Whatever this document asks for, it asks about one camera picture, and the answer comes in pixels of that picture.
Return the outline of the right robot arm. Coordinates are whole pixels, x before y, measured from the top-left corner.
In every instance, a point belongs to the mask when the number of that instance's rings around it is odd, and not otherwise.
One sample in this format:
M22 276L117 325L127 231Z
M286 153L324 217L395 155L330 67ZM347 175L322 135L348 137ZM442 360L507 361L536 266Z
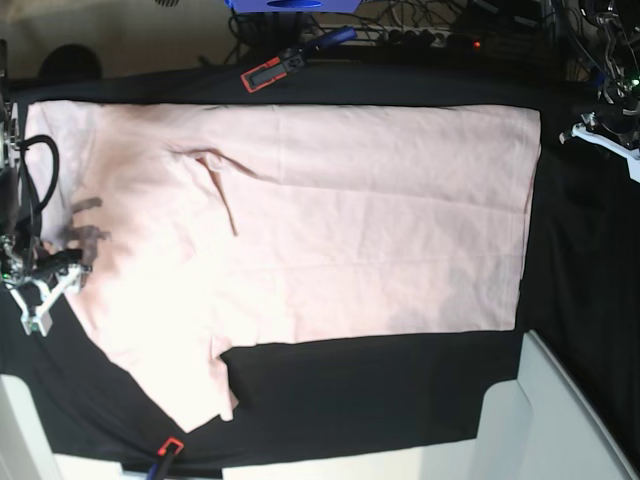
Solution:
M31 179L26 153L43 144L51 153L52 173L40 198ZM47 336L51 307L68 290L79 290L91 268L83 251L66 248L52 255L44 251L37 222L52 199L60 171L55 141L47 135L25 139L20 133L18 104L9 97L7 42L1 42L1 289L21 310L27 335Z

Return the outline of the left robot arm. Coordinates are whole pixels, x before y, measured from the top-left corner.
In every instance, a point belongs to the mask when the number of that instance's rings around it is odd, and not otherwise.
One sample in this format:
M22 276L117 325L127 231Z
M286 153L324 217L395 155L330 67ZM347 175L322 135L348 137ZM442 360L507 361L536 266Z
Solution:
M626 161L631 180L639 180L639 3L581 1L582 17L600 39L593 53L581 42L560 1L553 3L558 24L580 60L600 74L597 101L579 107L580 121L560 133L564 143L579 139Z

